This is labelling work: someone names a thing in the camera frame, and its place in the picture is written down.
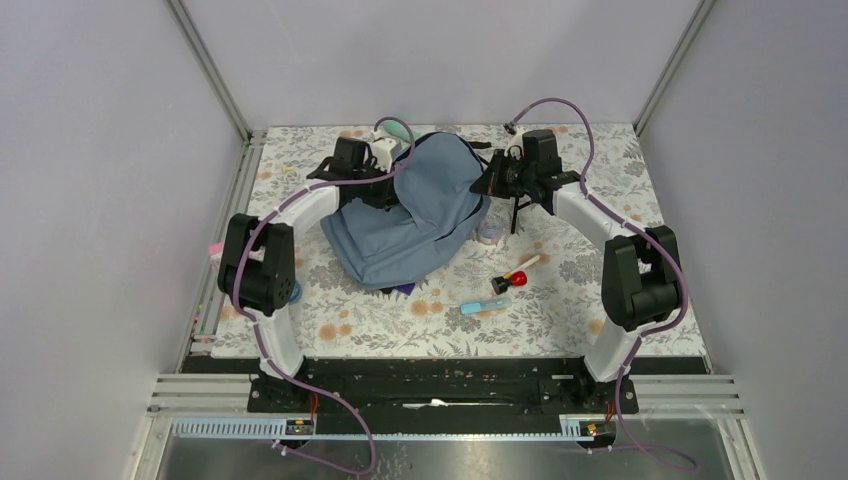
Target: floral tablecloth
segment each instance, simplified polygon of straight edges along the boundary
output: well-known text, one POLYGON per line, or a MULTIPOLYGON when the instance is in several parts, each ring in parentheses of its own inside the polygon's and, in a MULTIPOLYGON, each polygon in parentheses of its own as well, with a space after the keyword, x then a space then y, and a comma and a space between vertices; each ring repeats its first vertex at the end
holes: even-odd
MULTIPOLYGON (((588 154, 582 125, 535 125, 557 135, 565 170, 579 171, 588 154)), ((648 225, 661 223, 642 152, 627 124, 594 125, 597 153, 591 188, 610 204, 648 225)), ((509 135, 496 125, 418 126, 503 147, 509 135)), ((304 183, 339 135, 364 137, 369 127, 271 128, 262 152, 248 213, 265 215, 304 183)), ((491 150, 481 150, 484 158, 491 150)), ((519 214, 509 235, 512 203, 493 199, 488 219, 506 235, 496 246, 468 240, 454 258, 419 282, 412 295, 363 291, 345 274, 320 226, 296 245, 303 297, 291 306, 297 341, 307 356, 578 356, 604 323, 600 300, 601 255, 570 225, 533 206, 519 214), (491 298, 490 280, 533 255, 529 281, 512 288, 511 308, 462 315, 459 306, 491 298)), ((704 345, 690 313, 678 328, 649 337, 642 355, 702 355, 704 345)), ((227 303, 212 350, 214 357, 257 357, 247 321, 227 303)))

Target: white wall panel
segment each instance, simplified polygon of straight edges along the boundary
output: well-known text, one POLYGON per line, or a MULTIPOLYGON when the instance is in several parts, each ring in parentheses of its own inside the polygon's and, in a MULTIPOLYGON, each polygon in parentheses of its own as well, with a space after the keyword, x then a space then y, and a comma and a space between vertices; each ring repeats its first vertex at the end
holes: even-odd
POLYGON ((248 123, 633 122, 698 0, 185 0, 248 123), (579 121, 544 107, 528 120, 579 121))
POLYGON ((718 2, 642 147, 769 479, 845 477, 848 2, 718 2))
POLYGON ((240 141, 164 2, 0 18, 0 478, 114 480, 240 141))

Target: purple cable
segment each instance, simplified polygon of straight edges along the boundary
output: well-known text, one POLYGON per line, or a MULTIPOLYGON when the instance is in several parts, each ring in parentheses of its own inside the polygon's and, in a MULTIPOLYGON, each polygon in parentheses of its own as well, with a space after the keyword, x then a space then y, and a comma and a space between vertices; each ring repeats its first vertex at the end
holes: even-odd
POLYGON ((639 335, 639 337, 636 339, 636 342, 633 344, 633 348, 627 354, 627 357, 625 357, 624 362, 621 364, 621 367, 618 371, 618 378, 616 379, 616 382, 615 382, 615 400, 614 401, 615 401, 616 416, 618 417, 618 421, 621 424, 622 430, 624 430, 624 432, 627 434, 628 437, 630 437, 630 440, 633 442, 633 445, 630 445, 629 447, 638 448, 639 450, 642 451, 642 453, 644 453, 645 455, 650 457, 653 461, 657 462, 658 464, 662 465, 663 467, 669 468, 671 470, 676 470, 676 471, 679 471, 679 472, 697 473, 700 470, 700 465, 698 465, 698 462, 694 458, 692 458, 691 456, 689 456, 689 455, 687 455, 687 454, 685 454, 685 453, 683 453, 679 450, 675 450, 673 448, 657 446, 657 445, 642 445, 641 443, 639 443, 639 441, 636 440, 636 438, 630 432, 630 429, 627 428, 627 423, 624 421, 624 417, 621 415, 621 384, 624 380, 624 375, 627 373, 627 368, 630 366, 630 363, 633 361, 633 358, 636 357, 636 352, 639 351, 639 347, 642 345, 642 338, 644 338, 648 335, 653 335, 655 333, 670 330, 670 329, 676 327, 677 325, 679 325, 680 322, 683 321, 683 317, 686 315, 687 310, 689 310, 689 285, 686 283, 686 278, 683 276, 683 272, 680 270, 680 266, 677 265, 677 262, 674 260, 674 258, 671 256, 671 254, 669 254, 666 251, 666 249, 662 247, 662 245, 660 245, 656 240, 651 238, 651 236, 648 235, 644 230, 642 230, 641 228, 639 228, 639 227, 631 224, 630 222, 628 222, 624 217, 620 216, 614 210, 607 207, 600 199, 598 199, 597 197, 595 197, 594 195, 589 193, 589 188, 586 186, 586 176, 589 172, 589 167, 592 165, 592 161, 595 159, 595 138, 592 135, 592 128, 589 126, 589 120, 586 118, 586 115, 583 113, 582 110, 580 110, 580 108, 577 105, 575 105, 572 102, 569 102, 568 100, 564 100, 562 98, 556 98, 556 97, 543 98, 543 99, 537 100, 537 101, 531 103, 530 105, 528 105, 527 107, 525 107, 524 110, 522 110, 518 115, 515 116, 515 118, 512 119, 512 123, 514 123, 514 124, 518 123, 518 121, 521 120, 521 117, 526 115, 527 112, 529 112, 534 107, 541 105, 543 103, 549 103, 549 102, 562 103, 562 104, 565 104, 565 105, 568 105, 569 107, 571 107, 575 112, 577 112, 577 115, 580 116, 580 120, 583 121, 583 125, 586 127, 586 134, 589 137, 589 158, 588 158, 588 160, 586 160, 586 165, 583 166, 583 171, 580 172, 580 191, 583 192, 583 195, 585 195, 586 198, 590 202, 592 202, 592 204, 594 204, 596 207, 598 207, 608 217, 615 220, 619 225, 623 226, 624 228, 626 228, 626 229, 630 230, 631 232, 633 232, 633 233, 639 235, 640 237, 644 238, 651 245, 651 247, 655 248, 657 250, 657 252, 659 252, 660 255, 663 257, 663 259, 666 262, 668 262, 668 264, 671 266, 671 269, 672 269, 672 271, 674 271, 674 275, 677 277, 677 281, 680 285, 681 307, 680 307, 680 311, 677 313, 677 316, 674 318, 674 320, 672 320, 671 322, 669 322, 665 325, 659 325, 659 326, 650 328, 650 329, 642 332, 639 335), (672 465, 672 464, 665 462, 664 460, 661 460, 660 458, 656 457, 649 450, 664 450, 664 451, 667 451, 669 453, 672 453, 674 455, 677 455, 677 456, 683 458, 687 462, 691 463, 692 466, 691 467, 680 467, 680 466, 677 466, 677 465, 672 465))
MULTIPOLYGON (((383 117, 383 118, 377 120, 377 123, 374 124, 374 130, 376 130, 377 127, 379 127, 386 120, 393 120, 393 121, 401 124, 403 126, 403 128, 406 129, 406 132, 409 135, 409 138, 415 138, 412 134, 412 129, 409 128, 409 125, 407 125, 403 120, 401 120, 397 117, 383 117)), ((268 216, 263 218, 262 221, 259 222, 259 225, 257 225, 256 228, 253 230, 253 233, 251 233, 250 238, 247 240, 247 244, 244 247, 244 252, 241 255, 241 259, 239 260, 239 265, 238 265, 238 268, 236 269, 235 281, 233 282, 233 294, 232 294, 233 307, 236 309, 237 312, 239 312, 240 314, 249 318, 251 320, 251 322, 253 322, 253 334, 256 336, 256 343, 259 346, 259 352, 262 355, 262 358, 268 362, 268 366, 270 366, 271 369, 274 370, 274 372, 277 375, 280 376, 280 378, 291 383, 292 385, 303 388, 305 390, 309 390, 311 392, 318 393, 318 394, 323 395, 325 397, 329 397, 329 398, 339 402, 343 407, 345 407, 348 411, 350 411, 350 413, 353 414, 354 418, 356 418, 356 421, 359 422, 359 425, 361 425, 362 429, 365 431, 365 436, 368 439, 368 447, 371 450, 371 463, 369 463, 368 468, 366 468, 365 470, 353 470, 351 468, 341 466, 337 463, 333 463, 329 460, 324 460, 323 458, 319 458, 319 457, 310 455, 308 453, 301 452, 299 450, 284 450, 284 451, 291 452, 293 455, 296 455, 298 457, 313 460, 315 462, 321 463, 321 464, 326 465, 328 467, 335 468, 336 470, 347 473, 349 475, 367 475, 367 474, 371 473, 372 471, 374 471, 374 468, 377 466, 377 446, 374 444, 374 436, 371 434, 371 430, 368 428, 368 424, 365 423, 365 419, 362 418, 362 415, 360 415, 359 412, 357 412, 356 409, 350 403, 348 403, 345 399, 343 399, 343 398, 341 398, 341 397, 339 397, 339 396, 337 396, 337 395, 335 395, 335 394, 333 394, 333 393, 331 393, 327 390, 324 390, 324 389, 321 389, 321 388, 318 388, 318 387, 314 387, 312 385, 309 385, 309 384, 306 384, 306 383, 303 383, 299 380, 294 379, 290 375, 287 375, 285 372, 283 372, 283 370, 279 366, 277 366, 276 363, 274 363, 274 360, 268 355, 268 350, 265 347, 265 342, 263 341, 263 338, 262 338, 262 331, 259 328, 259 321, 256 320, 255 315, 244 310, 241 307, 239 294, 241 293, 242 277, 244 276, 244 268, 247 265, 248 253, 253 249, 253 245, 256 243, 256 239, 259 238, 259 234, 262 232, 262 229, 264 229, 265 226, 268 225, 268 223, 271 222, 271 220, 276 218, 277 215, 279 215, 280 212, 284 211, 286 208, 288 208, 292 203, 297 201, 299 198, 303 197, 304 195, 309 193, 311 190, 316 190, 316 189, 319 189, 319 188, 340 187, 340 186, 345 186, 345 185, 365 185, 365 184, 369 184, 369 183, 375 183, 375 182, 380 182, 380 181, 383 181, 383 180, 388 180, 388 179, 394 177, 395 175, 399 174, 404 169, 406 169, 406 167, 408 167, 410 164, 412 164, 412 161, 413 161, 414 158, 415 158, 415 142, 412 142, 412 143, 409 144, 409 156, 408 156, 407 160, 404 161, 398 168, 392 169, 391 172, 389 172, 385 175, 381 175, 381 176, 375 177, 375 178, 361 179, 361 180, 337 180, 337 181, 332 181, 332 182, 322 182, 322 183, 318 183, 318 184, 315 184, 315 185, 311 185, 308 188, 304 188, 302 190, 299 190, 298 192, 294 193, 292 196, 285 199, 283 201, 283 203, 281 203, 275 210, 272 210, 271 213, 268 214, 268 216)))

